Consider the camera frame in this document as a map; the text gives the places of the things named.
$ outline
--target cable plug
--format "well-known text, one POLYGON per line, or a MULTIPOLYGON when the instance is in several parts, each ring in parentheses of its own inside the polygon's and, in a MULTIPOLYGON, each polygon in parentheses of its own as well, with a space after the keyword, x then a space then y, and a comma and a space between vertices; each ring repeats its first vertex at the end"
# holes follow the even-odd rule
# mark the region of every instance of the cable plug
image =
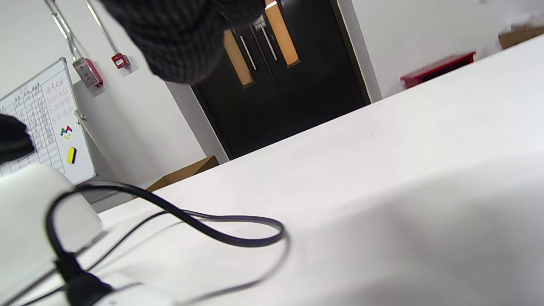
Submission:
POLYGON ((66 299, 70 306, 92 306, 113 288, 98 277, 84 271, 74 253, 64 253, 55 264, 66 282, 66 299))

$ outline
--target cardboard box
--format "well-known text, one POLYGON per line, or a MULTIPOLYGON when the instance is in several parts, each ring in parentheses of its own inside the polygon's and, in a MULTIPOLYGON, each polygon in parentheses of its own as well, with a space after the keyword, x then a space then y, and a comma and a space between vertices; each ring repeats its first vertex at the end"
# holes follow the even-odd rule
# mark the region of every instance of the cardboard box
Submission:
POLYGON ((202 173, 206 170, 210 170, 214 167, 219 166, 215 156, 204 158, 201 161, 198 161, 192 165, 189 165, 185 168, 182 168, 178 171, 172 172, 168 175, 163 176, 160 180, 151 185, 147 191, 154 192, 173 183, 177 183, 186 178, 190 178, 193 175, 202 173))
POLYGON ((535 38, 544 34, 544 27, 521 27, 515 28, 508 33, 499 35, 499 42, 503 49, 508 49, 515 45, 521 44, 531 38, 535 38))

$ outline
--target colorful magnet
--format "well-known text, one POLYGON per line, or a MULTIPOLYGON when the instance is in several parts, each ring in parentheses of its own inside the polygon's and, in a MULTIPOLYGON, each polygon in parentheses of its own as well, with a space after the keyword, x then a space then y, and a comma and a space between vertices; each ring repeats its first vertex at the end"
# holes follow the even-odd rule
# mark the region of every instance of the colorful magnet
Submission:
POLYGON ((76 161, 76 148, 69 148, 68 149, 68 163, 73 164, 76 161))
POLYGON ((63 136, 64 134, 67 134, 68 132, 73 132, 73 130, 71 127, 66 126, 66 129, 63 128, 60 130, 60 135, 63 136))

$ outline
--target whiteboard frame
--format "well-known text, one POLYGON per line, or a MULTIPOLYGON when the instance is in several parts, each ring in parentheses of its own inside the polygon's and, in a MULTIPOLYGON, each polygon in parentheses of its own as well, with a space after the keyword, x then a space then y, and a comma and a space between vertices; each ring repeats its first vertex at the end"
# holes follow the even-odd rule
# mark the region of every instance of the whiteboard frame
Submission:
POLYGON ((30 83, 32 80, 40 77, 42 74, 46 73, 49 69, 55 67, 56 65, 59 64, 59 62, 63 62, 64 64, 64 71, 66 72, 66 77, 67 77, 67 81, 68 81, 68 88, 70 90, 70 94, 73 98, 73 103, 74 103, 74 106, 75 106, 75 112, 72 114, 75 118, 76 118, 76 121, 77 121, 77 125, 78 127, 81 128, 82 130, 82 135, 83 135, 83 143, 85 145, 85 148, 87 149, 87 151, 89 152, 89 157, 90 157, 90 163, 91 163, 91 167, 92 167, 92 176, 88 179, 85 179, 83 181, 78 181, 78 182, 72 182, 74 185, 79 185, 81 183, 84 183, 84 182, 87 182, 93 178, 95 178, 97 176, 96 174, 96 167, 94 165, 94 162, 92 160, 92 156, 90 154, 90 148, 89 148, 89 141, 87 140, 87 137, 88 135, 86 134, 86 131, 85 129, 83 128, 82 126, 82 123, 81 123, 81 118, 78 117, 76 115, 76 112, 77 111, 80 111, 79 109, 79 104, 78 104, 78 101, 77 101, 77 98, 76 98, 76 95, 75 95, 75 92, 74 92, 74 89, 73 89, 73 83, 72 83, 72 78, 70 77, 70 72, 69 72, 69 69, 68 69, 68 63, 67 63, 67 60, 65 57, 61 57, 59 58, 57 61, 55 61, 53 64, 49 65, 47 68, 41 70, 39 73, 37 73, 36 75, 34 75, 33 77, 31 77, 30 79, 26 80, 25 82, 23 82, 20 86, 18 86, 17 88, 15 88, 14 90, 10 91, 9 93, 7 93, 6 95, 4 95, 2 98, 0 98, 0 101, 6 99, 7 97, 9 97, 10 95, 16 93, 22 86, 24 86, 25 84, 27 83, 30 83))

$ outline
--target whiteboard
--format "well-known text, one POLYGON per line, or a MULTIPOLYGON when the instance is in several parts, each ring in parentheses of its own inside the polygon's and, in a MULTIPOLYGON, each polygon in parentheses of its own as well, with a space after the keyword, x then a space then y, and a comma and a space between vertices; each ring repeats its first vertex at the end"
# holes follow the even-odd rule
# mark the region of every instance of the whiteboard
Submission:
POLYGON ((76 100, 65 58, 2 98, 0 113, 15 116, 27 125, 36 152, 2 164, 0 177, 30 164, 47 164, 74 184, 94 178, 95 167, 75 110, 76 100), (73 163, 68 162, 71 148, 76 149, 73 163))

